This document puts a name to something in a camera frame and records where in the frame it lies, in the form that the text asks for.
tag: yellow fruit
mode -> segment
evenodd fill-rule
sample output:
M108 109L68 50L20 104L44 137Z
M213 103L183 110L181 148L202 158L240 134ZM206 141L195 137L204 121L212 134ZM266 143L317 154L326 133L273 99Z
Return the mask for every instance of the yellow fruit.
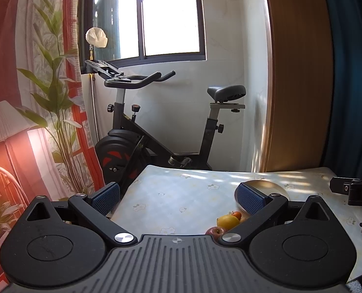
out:
M230 230L235 226L239 225L239 220L237 217L233 215L224 215L216 219L216 225L218 227L223 227L226 228L227 230Z

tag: blue textured pad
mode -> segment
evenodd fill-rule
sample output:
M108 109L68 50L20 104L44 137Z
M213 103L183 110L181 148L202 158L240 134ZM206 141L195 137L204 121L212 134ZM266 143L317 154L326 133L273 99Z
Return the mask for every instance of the blue textured pad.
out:
M241 207L250 215L255 214L267 204L268 196L257 191L246 183L241 183L236 189L236 197Z
M118 184L111 183L108 188L92 199L91 206L104 216L120 201L120 188Z

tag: white tablecloth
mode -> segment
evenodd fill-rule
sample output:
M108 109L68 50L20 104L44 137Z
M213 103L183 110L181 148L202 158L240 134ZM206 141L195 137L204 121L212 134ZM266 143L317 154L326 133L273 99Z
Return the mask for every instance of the white tablecloth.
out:
M290 200L320 195L352 239L357 262L351 279L362 274L362 207L348 206L345 195L333 194L335 176L322 167L298 172L236 173L147 166L129 187L112 221L138 238L142 234L204 234L216 219L238 210L234 191L241 182L265 179L285 188Z

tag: exercise bike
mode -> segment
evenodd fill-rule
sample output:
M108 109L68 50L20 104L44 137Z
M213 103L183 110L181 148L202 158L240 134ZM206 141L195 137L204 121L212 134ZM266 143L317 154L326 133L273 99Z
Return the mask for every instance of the exercise bike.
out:
M217 125L219 110L231 109L232 112L240 112L240 109L245 108L242 104L227 103L245 96L244 86L209 87L207 92L215 102L210 104L211 112L207 118L199 153L173 153L136 124L136 113L140 106L132 105L132 118L124 114L124 97L126 89L140 89L152 82L163 82L176 73L172 71L165 76L159 72L150 76L124 76L117 67L102 60L87 60L86 64L86 72L98 73L105 79L106 87L118 89L116 101L107 107L107 111L113 113L113 127L106 137L98 141L95 150L105 183L117 182L122 195L149 164L167 168L212 170L208 157L213 137L216 130L222 133L224 129L224 125Z

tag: small orange tomato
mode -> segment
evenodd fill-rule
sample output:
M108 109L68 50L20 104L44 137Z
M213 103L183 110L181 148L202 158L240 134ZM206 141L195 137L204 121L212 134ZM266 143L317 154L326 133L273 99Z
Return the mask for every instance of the small orange tomato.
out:
M241 217L242 217L242 214L239 211L233 211L233 213L231 215L237 217L238 220L241 219Z

